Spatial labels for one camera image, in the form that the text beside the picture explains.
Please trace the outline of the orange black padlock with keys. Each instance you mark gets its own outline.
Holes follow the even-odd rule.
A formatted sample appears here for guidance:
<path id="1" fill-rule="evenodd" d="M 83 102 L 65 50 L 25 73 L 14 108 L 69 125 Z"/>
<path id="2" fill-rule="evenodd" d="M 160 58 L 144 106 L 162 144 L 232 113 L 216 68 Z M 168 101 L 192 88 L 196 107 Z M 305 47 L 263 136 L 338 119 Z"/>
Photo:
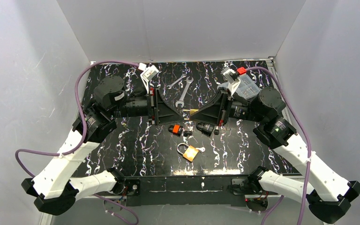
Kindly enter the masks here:
<path id="1" fill-rule="evenodd" d="M 184 136 L 184 137 L 188 137 L 188 136 L 192 136 L 193 132 L 192 131 L 188 131 L 185 130 L 183 126 L 181 125 L 170 125 L 168 127 L 168 131 L 176 136 Z"/>

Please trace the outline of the black Kaijing padlock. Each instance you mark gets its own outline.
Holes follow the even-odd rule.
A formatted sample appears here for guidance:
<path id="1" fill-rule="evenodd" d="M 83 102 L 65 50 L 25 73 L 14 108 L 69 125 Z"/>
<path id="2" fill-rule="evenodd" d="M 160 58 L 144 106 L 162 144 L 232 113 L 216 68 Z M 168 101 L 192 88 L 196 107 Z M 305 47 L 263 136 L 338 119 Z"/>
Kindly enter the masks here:
<path id="1" fill-rule="evenodd" d="M 215 129 L 215 125 L 204 123 L 204 122 L 198 122 L 196 124 L 196 129 L 200 131 L 203 135 L 211 137 L 214 135 L 213 131 Z"/>

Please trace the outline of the black key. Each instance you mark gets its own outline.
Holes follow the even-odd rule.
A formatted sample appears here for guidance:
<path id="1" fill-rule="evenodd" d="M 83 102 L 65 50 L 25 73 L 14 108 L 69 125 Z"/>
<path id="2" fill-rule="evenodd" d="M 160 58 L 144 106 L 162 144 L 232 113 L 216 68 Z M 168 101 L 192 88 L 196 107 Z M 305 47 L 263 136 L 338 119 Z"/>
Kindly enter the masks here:
<path id="1" fill-rule="evenodd" d="M 214 133 L 214 135 L 219 135 L 219 133 L 220 133 L 219 126 L 215 127 L 213 133 Z"/>

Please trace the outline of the large brass padlock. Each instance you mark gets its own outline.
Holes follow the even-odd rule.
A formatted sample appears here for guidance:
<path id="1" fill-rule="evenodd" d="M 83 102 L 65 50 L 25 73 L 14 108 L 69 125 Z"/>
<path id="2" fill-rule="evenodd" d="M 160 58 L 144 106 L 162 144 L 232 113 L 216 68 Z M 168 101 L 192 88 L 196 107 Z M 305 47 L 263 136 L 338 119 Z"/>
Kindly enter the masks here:
<path id="1" fill-rule="evenodd" d="M 186 143 L 179 143 L 176 147 L 176 151 L 187 161 L 193 162 L 196 155 L 200 152 L 204 152 L 204 147 L 193 147 Z"/>

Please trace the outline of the small brass padlock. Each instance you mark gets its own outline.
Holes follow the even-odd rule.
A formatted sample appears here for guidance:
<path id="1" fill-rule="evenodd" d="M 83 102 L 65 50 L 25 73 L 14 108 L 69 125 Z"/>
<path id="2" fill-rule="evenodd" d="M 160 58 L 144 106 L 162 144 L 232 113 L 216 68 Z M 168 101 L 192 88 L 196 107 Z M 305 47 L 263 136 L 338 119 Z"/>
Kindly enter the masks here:
<path id="1" fill-rule="evenodd" d="M 189 120 L 189 117 L 193 114 L 195 114 L 196 112 L 198 112 L 198 109 L 182 109 L 181 110 L 184 114 L 184 120 Z"/>

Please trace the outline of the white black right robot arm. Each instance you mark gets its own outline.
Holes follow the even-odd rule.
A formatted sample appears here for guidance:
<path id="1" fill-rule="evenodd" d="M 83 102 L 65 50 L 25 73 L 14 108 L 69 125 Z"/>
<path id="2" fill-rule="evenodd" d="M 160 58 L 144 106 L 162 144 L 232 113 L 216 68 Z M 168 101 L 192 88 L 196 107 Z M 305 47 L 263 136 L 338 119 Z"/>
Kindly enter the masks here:
<path id="1" fill-rule="evenodd" d="M 282 116 L 284 108 L 285 102 L 274 88 L 264 88 L 250 98 L 232 96 L 226 88 L 219 88 L 190 119 L 219 127 L 229 118 L 257 122 L 253 130 L 257 139 L 284 157 L 305 180 L 299 182 L 259 166 L 245 181 L 232 184 L 233 192 L 275 192 L 300 202 L 321 221 L 334 224 L 360 195 L 360 183 L 341 177 L 309 151 L 304 137 Z"/>

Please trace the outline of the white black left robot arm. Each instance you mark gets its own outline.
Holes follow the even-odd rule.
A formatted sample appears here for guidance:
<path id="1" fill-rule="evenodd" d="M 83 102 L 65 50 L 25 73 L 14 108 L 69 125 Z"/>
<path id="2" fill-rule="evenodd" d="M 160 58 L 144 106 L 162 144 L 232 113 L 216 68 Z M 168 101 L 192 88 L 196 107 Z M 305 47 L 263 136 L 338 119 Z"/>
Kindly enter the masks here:
<path id="1" fill-rule="evenodd" d="M 22 182 L 25 192 L 35 197 L 36 208 L 57 216 L 84 197 L 100 192 L 123 191 L 126 179 L 115 168 L 83 178 L 75 178 L 73 173 L 116 129 L 117 118 L 143 116 L 152 125 L 183 120 L 183 116 L 163 100 L 158 88 L 141 89 L 128 95 L 121 77 L 104 78 L 94 89 L 93 99 L 75 120 L 67 139 L 52 160 L 38 175 Z"/>

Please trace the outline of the large silver wrench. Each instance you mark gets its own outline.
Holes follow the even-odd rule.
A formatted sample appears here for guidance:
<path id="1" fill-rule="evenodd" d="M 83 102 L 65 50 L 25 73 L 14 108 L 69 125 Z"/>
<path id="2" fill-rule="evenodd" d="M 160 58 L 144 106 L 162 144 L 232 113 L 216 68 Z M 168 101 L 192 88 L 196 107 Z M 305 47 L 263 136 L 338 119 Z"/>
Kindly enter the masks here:
<path id="1" fill-rule="evenodd" d="M 189 89 L 189 87 L 190 87 L 190 85 L 191 85 L 191 83 L 192 83 L 193 81 L 194 81 L 193 77 L 188 77 L 188 78 L 186 79 L 185 88 L 184 88 L 184 90 L 183 90 L 183 92 L 182 92 L 181 97 L 179 98 L 179 100 L 177 100 L 177 101 L 175 102 L 175 107 L 183 108 L 183 106 L 184 106 L 184 98 L 185 98 L 185 96 L 186 96 L 186 94 L 187 94 L 187 91 L 188 91 L 188 89 Z"/>

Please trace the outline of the clear plastic screw box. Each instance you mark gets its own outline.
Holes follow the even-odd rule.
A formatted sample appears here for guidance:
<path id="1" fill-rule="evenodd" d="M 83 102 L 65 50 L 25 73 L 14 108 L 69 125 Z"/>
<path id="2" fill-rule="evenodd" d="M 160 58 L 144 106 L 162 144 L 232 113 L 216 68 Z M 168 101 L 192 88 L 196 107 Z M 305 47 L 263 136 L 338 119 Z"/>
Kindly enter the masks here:
<path id="1" fill-rule="evenodd" d="M 252 81 L 252 79 L 244 74 L 240 77 L 241 83 L 237 88 L 236 92 L 232 95 L 232 98 L 239 102 L 246 102 L 248 99 L 255 97 L 259 92 L 260 88 Z M 217 90 L 228 90 L 228 81 L 220 84 Z"/>

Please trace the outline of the small silver wrench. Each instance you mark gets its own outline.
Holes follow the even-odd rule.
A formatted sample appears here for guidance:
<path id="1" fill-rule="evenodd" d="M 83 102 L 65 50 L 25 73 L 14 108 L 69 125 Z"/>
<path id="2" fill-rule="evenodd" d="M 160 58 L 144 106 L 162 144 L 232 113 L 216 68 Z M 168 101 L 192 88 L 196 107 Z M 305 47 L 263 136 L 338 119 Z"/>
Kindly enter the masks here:
<path id="1" fill-rule="evenodd" d="M 173 83 L 167 85 L 167 89 L 171 89 L 175 84 L 177 84 L 179 81 L 181 81 L 183 78 L 187 77 L 186 74 L 182 74 L 178 79 L 176 79 Z"/>

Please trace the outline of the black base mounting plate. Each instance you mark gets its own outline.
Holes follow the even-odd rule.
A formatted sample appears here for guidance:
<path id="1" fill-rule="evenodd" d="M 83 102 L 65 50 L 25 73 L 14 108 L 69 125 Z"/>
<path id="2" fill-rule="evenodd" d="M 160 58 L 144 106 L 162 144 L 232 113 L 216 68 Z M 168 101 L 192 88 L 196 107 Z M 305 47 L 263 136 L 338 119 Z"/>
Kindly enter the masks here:
<path id="1" fill-rule="evenodd" d="M 106 198 L 124 195 L 127 206 L 213 205 L 245 206 L 251 199 L 265 199 L 265 191 L 247 187 L 247 175 L 125 177 Z"/>

